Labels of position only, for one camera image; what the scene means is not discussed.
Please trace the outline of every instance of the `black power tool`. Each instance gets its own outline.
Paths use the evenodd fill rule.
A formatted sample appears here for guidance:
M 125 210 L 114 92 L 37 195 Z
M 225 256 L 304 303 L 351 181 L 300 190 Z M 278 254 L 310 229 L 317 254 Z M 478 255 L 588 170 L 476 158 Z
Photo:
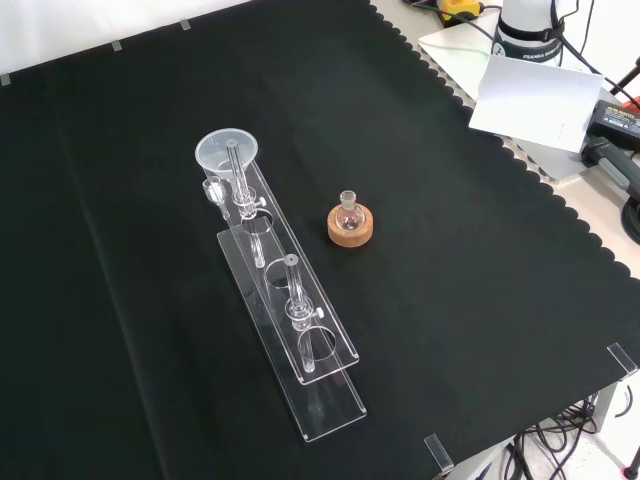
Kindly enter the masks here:
M 600 100 L 587 134 L 582 158 L 585 163 L 600 165 L 629 194 L 622 208 L 622 226 L 640 244 L 640 167 L 617 146 L 640 150 L 640 114 Z

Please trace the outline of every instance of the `plastic funnel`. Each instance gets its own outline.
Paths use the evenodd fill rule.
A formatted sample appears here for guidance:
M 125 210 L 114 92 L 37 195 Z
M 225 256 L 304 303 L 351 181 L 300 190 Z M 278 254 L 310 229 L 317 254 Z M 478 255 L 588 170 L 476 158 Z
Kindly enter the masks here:
M 200 140 L 196 147 L 196 160 L 200 166 L 225 180 L 234 178 L 227 153 L 229 140 L 238 142 L 240 162 L 244 171 L 258 153 L 258 142 L 250 133 L 237 128 L 216 130 Z

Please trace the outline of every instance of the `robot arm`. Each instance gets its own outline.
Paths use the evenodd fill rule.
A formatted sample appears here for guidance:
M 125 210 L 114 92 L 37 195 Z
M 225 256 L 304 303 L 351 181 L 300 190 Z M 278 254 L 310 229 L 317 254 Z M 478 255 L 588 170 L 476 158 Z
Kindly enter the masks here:
M 557 65 L 564 24 L 555 12 L 561 16 L 575 6 L 574 0 L 504 0 L 493 53 Z

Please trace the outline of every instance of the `yellow device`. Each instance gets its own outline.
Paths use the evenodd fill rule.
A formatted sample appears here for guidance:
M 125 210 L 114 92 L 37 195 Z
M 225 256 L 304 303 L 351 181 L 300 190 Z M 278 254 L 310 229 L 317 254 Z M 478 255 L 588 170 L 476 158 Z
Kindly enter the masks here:
M 467 20 L 478 18 L 482 12 L 482 5 L 480 2 L 474 0 L 437 0 L 436 6 L 441 10 L 460 15 Z M 440 17 L 440 21 L 445 27 L 451 27 L 452 25 L 458 25 L 460 23 L 451 15 L 444 13 L 438 12 L 438 17 Z

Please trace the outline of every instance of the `clear plastic clip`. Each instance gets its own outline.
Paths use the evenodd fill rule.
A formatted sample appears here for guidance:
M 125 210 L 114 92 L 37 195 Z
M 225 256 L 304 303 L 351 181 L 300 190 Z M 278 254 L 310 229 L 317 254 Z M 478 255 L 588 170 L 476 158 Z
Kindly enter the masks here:
M 613 355 L 613 358 L 615 358 L 622 368 L 624 368 L 625 372 L 627 372 L 627 375 L 625 375 L 624 378 L 627 378 L 638 371 L 638 366 L 633 360 L 631 360 L 631 357 L 627 355 L 627 352 L 625 352 L 618 343 L 609 345 L 607 350 L 609 350 L 609 353 Z
M 427 444 L 431 455 L 435 458 L 436 462 L 438 462 L 438 466 L 442 471 L 442 475 L 447 475 L 451 470 L 453 470 L 453 462 L 451 461 L 451 457 L 444 449 L 440 440 L 438 440 L 438 436 L 434 433 L 433 435 L 429 435 L 424 439 L 424 443 Z

